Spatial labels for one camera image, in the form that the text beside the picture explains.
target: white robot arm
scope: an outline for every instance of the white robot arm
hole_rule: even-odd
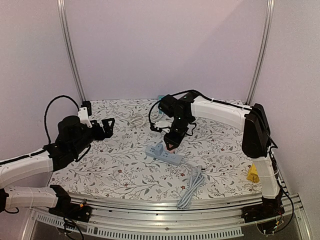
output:
[[[73,161],[80,161],[92,141],[101,141],[113,135],[115,119],[89,120],[88,110],[81,107],[78,116],[67,116],[58,124],[54,143],[19,157],[0,161],[0,212],[18,207],[48,207],[49,212],[65,216],[74,205],[68,193],[59,185],[48,187],[18,187],[10,184],[27,177],[58,171]]]
[[[278,168],[271,149],[274,148],[274,142],[270,137],[270,128],[263,107],[260,104],[236,105],[211,99],[196,90],[183,93],[186,94],[179,99],[174,97],[177,93],[166,95],[156,103],[159,103],[158,108],[161,111],[173,118],[173,122],[170,127],[158,127],[150,121],[151,130],[165,130],[164,142],[168,150],[180,145],[188,134],[188,125],[194,124],[195,117],[218,121],[243,131],[242,151],[256,166],[262,185],[263,202],[257,207],[258,210],[245,209],[246,215],[243,217],[250,222],[284,213],[281,203],[282,192],[277,183]]]

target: yellow tag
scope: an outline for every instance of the yellow tag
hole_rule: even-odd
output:
[[[259,177],[258,177],[258,172],[257,172],[256,166],[254,164],[252,164],[252,166],[250,167],[249,172],[248,172],[248,176],[246,177],[246,179],[255,183],[255,184],[260,181]]]

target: white wall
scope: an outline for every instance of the white wall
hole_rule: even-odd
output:
[[[90,100],[156,98],[198,89],[245,100],[266,0],[66,0]]]
[[[254,102],[265,107],[277,161],[320,239],[320,2],[276,1]]]
[[[47,144],[44,111],[49,101],[66,94],[79,102],[74,85],[56,1],[0,1],[0,159],[29,153]],[[58,100],[48,116],[51,138],[57,124],[77,110]],[[47,174],[19,185],[44,186]],[[0,213],[0,239],[21,238],[27,211]]]

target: black mount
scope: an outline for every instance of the black mount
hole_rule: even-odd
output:
[[[284,214],[285,209],[281,202],[282,195],[282,191],[279,191],[274,199],[262,197],[261,204],[243,207],[241,218],[244,219],[245,223],[250,223]]]
[[[81,108],[86,108],[86,111],[88,112],[88,116],[92,115],[92,106],[90,101],[83,101]]]
[[[252,159],[266,157],[271,145],[270,127],[264,107],[256,103],[245,116],[242,151]]]
[[[196,120],[192,116],[191,103],[198,96],[197,93],[189,92],[180,99],[176,99],[172,95],[166,95],[161,99],[158,108],[169,118],[173,117],[170,132],[164,135],[164,142],[168,150],[179,147],[188,132],[188,125]]]
[[[88,223],[91,217],[92,208],[90,206],[71,203],[69,194],[59,185],[50,185],[56,196],[58,202],[55,207],[49,208],[49,213],[60,216],[69,217],[73,220]]]

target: patterned table surface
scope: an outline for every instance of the patterned table surface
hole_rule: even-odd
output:
[[[246,180],[252,162],[241,150],[242,132],[226,124],[198,118],[193,136],[186,136],[176,151],[183,156],[180,166],[146,156],[146,146],[155,146],[164,134],[151,131],[149,124],[132,127],[129,120],[132,114],[148,114],[154,102],[153,99],[92,101],[92,119],[115,118],[113,136],[94,141],[80,162],[54,172],[49,184],[97,197],[177,200],[188,188],[191,173],[188,162],[205,168],[205,183],[197,188],[193,199],[261,191],[260,184]]]

